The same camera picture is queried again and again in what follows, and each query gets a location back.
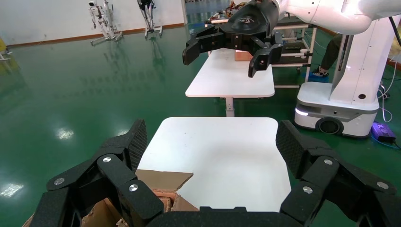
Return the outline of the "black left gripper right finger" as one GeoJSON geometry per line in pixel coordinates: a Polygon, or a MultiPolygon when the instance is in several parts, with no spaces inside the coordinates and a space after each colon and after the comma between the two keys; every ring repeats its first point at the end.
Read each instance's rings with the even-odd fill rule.
{"type": "Polygon", "coordinates": [[[299,180],[280,212],[309,226],[325,201],[335,204],[358,227],[398,227],[401,199],[388,181],[342,159],[325,141],[301,134],[280,121],[276,147],[299,180]]]}

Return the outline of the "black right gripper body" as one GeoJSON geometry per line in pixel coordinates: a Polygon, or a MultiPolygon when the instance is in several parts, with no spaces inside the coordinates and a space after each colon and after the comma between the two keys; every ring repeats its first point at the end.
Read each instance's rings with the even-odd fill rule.
{"type": "Polygon", "coordinates": [[[236,50],[267,49],[265,39],[279,20],[279,6],[273,0],[252,0],[219,27],[223,47],[236,50]]]}

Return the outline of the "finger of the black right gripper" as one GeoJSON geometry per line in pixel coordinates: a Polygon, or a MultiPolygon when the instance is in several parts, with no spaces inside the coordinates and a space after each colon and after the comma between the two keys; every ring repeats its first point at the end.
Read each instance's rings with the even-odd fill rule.
{"type": "Polygon", "coordinates": [[[271,64],[280,61],[283,51],[282,36],[271,36],[261,40],[252,36],[249,53],[253,56],[249,62],[248,77],[253,78],[258,71],[266,70],[271,64]]]}
{"type": "Polygon", "coordinates": [[[183,50],[183,64],[189,65],[199,57],[201,53],[217,50],[225,47],[225,34],[218,26],[208,26],[191,34],[183,50]]]}

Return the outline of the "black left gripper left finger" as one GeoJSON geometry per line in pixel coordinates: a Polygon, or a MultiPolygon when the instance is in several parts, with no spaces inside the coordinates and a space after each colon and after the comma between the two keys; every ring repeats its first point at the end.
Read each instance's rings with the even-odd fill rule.
{"type": "Polygon", "coordinates": [[[79,227],[100,201],[108,199],[130,227],[147,226],[164,206],[136,171],[148,144],[145,121],[107,139],[88,160],[48,181],[33,215],[33,227],[79,227]]]}

